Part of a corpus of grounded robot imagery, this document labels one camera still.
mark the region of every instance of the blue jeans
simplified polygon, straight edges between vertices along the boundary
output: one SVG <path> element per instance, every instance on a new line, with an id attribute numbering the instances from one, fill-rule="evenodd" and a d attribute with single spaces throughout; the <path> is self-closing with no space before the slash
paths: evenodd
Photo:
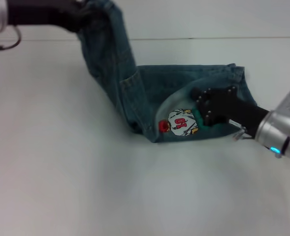
<path id="1" fill-rule="evenodd" d="M 228 124 L 202 128 L 190 91 L 236 86 L 239 98 L 255 104 L 244 67 L 136 66 L 120 9 L 110 0 L 89 0 L 87 5 L 99 11 L 78 33 L 87 67 L 131 131 L 151 142 L 209 139 L 236 131 Z"/>

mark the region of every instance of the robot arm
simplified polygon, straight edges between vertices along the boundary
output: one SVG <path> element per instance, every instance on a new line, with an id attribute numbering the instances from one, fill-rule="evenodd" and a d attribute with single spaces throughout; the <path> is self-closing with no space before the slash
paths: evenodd
<path id="1" fill-rule="evenodd" d="M 7 25 L 56 25 L 78 32 L 100 11 L 75 0 L 0 0 L 0 32 Z"/>
<path id="2" fill-rule="evenodd" d="M 235 139 L 255 139 L 276 154 L 290 158 L 290 93 L 274 111 L 267 111 L 237 97 L 237 88 L 192 90 L 204 125 L 230 123 L 240 132 Z"/>

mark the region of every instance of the red patch detail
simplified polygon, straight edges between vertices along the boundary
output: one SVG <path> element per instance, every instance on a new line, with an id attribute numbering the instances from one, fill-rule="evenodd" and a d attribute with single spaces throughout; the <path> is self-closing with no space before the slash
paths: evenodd
<path id="1" fill-rule="evenodd" d="M 159 131 L 162 133 L 169 132 L 170 130 L 170 125 L 167 120 L 162 120 L 159 122 Z"/>
<path id="2" fill-rule="evenodd" d="M 176 124 L 178 124 L 178 125 L 176 126 L 177 129 L 180 129 L 180 128 L 182 128 L 182 127 L 186 127 L 186 126 L 187 126 L 187 125 L 186 125 L 186 120 L 185 120 L 184 118 L 176 119 L 174 122 L 175 122 Z"/>

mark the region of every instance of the blue led light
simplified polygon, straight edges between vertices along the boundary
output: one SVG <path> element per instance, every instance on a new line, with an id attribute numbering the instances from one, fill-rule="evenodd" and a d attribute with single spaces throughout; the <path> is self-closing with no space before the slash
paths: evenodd
<path id="1" fill-rule="evenodd" d="M 271 151 L 275 152 L 275 153 L 281 153 L 281 151 L 279 151 L 277 148 L 275 147 L 271 147 Z"/>

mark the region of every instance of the denim jeans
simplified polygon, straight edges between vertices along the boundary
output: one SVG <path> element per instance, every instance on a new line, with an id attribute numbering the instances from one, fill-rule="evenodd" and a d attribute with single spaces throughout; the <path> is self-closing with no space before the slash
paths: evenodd
<path id="1" fill-rule="evenodd" d="M 236 131 L 228 124 L 205 128 L 190 91 L 236 86 L 239 98 L 255 104 L 244 67 L 136 66 L 120 9 L 110 0 L 88 0 L 87 5 L 99 12 L 78 33 L 87 67 L 131 131 L 151 142 L 217 138 Z"/>

